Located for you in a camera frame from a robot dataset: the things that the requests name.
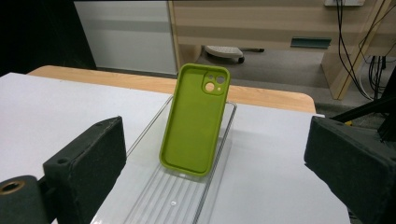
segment transparent plastic tray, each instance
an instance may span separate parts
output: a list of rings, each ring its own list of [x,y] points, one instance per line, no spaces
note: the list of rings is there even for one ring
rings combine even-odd
[[[236,105],[224,109],[216,156],[203,177],[164,168],[159,153],[172,97],[128,150],[116,185],[91,223],[208,223],[232,145]]]

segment white table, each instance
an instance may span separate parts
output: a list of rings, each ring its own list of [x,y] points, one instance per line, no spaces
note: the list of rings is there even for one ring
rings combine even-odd
[[[123,117],[129,148],[169,94],[43,77],[0,78],[0,181],[42,163],[95,122]],[[304,166],[313,114],[238,105],[211,223],[349,223],[346,207]]]

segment clear acrylic stand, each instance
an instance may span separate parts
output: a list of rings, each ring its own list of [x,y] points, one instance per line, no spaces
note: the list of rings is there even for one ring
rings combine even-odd
[[[164,168],[159,154],[172,97],[128,150],[116,185],[91,223],[208,223],[232,145],[236,105],[227,103],[211,172],[204,177]]]

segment green phone case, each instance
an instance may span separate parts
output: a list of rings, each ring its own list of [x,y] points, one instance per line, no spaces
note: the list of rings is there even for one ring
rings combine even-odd
[[[185,64],[160,152],[161,164],[189,175],[209,173],[216,151],[230,73],[218,66]]]

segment white power socket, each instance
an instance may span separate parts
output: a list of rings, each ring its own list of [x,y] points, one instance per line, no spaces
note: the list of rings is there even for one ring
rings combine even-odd
[[[338,5],[341,5],[342,1],[343,6],[345,7],[361,7],[364,5],[365,0],[324,0],[324,5],[326,7],[336,7],[336,1],[338,1]]]

